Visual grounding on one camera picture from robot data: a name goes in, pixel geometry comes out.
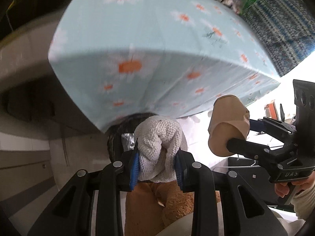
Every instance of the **metal screw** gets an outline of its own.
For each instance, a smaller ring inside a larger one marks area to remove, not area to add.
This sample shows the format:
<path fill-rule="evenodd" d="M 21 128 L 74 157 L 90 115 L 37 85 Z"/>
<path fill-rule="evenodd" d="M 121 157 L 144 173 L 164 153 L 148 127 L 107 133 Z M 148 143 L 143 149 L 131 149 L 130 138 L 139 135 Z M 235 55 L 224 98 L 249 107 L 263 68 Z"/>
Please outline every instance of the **metal screw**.
<path fill-rule="evenodd" d="M 192 166 L 193 166 L 193 168 L 195 168 L 195 169 L 199 169 L 199 168 L 201 168 L 201 163 L 195 161 L 195 162 L 192 163 Z"/>
<path fill-rule="evenodd" d="M 122 162 L 121 162 L 120 160 L 114 161 L 114 162 L 113 162 L 113 166 L 114 166 L 115 168 L 119 168 L 119 167 L 122 166 Z"/>
<path fill-rule="evenodd" d="M 79 170 L 79 171 L 77 172 L 77 176 L 79 176 L 79 177 L 85 176 L 85 174 L 86 174 L 86 171 L 85 171 L 85 170 Z"/>
<path fill-rule="evenodd" d="M 233 170 L 230 170 L 229 173 L 228 173 L 228 175 L 229 175 L 230 177 L 237 177 L 237 172 L 236 172 L 236 171 L 233 171 Z"/>

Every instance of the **white knitted cloth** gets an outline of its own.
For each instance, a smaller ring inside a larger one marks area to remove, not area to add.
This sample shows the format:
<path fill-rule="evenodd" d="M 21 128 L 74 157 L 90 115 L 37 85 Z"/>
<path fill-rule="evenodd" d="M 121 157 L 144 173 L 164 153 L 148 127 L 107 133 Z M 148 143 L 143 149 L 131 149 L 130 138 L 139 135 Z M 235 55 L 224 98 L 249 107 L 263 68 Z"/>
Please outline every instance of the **white knitted cloth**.
<path fill-rule="evenodd" d="M 152 116 L 134 131 L 138 139 L 140 173 L 138 179 L 152 182 L 176 180 L 174 159 L 179 147 L 187 151 L 181 125 L 165 116 Z"/>

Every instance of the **light blue fabric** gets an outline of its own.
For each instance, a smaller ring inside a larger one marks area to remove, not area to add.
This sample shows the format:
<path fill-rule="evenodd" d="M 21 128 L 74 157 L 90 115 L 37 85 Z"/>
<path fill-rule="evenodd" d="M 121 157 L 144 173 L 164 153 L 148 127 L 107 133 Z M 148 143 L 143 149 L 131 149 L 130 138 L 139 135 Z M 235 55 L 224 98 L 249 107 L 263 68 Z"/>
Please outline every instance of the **light blue fabric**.
<path fill-rule="evenodd" d="M 137 112 L 211 110 L 225 94 L 248 105 L 279 85 L 255 35 L 215 0 L 72 0 L 48 58 L 102 131 Z"/>

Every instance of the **striped textile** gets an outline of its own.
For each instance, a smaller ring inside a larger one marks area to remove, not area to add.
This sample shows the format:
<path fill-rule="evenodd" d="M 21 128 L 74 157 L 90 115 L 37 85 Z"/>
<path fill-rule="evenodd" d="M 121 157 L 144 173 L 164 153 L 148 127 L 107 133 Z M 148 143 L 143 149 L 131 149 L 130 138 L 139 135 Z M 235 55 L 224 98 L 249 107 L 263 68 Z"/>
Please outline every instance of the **striped textile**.
<path fill-rule="evenodd" d="M 315 19 L 302 0 L 257 0 L 242 17 L 264 44 L 280 76 L 315 50 Z"/>

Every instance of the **silver duct tape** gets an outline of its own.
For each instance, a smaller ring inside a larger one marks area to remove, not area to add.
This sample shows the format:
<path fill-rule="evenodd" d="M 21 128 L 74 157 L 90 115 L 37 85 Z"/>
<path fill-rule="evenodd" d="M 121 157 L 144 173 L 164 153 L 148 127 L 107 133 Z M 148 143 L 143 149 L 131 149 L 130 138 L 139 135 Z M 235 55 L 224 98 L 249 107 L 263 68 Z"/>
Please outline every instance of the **silver duct tape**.
<path fill-rule="evenodd" d="M 134 134 L 133 133 L 124 133 L 121 134 L 121 143 L 123 151 L 129 151 L 134 149 Z"/>

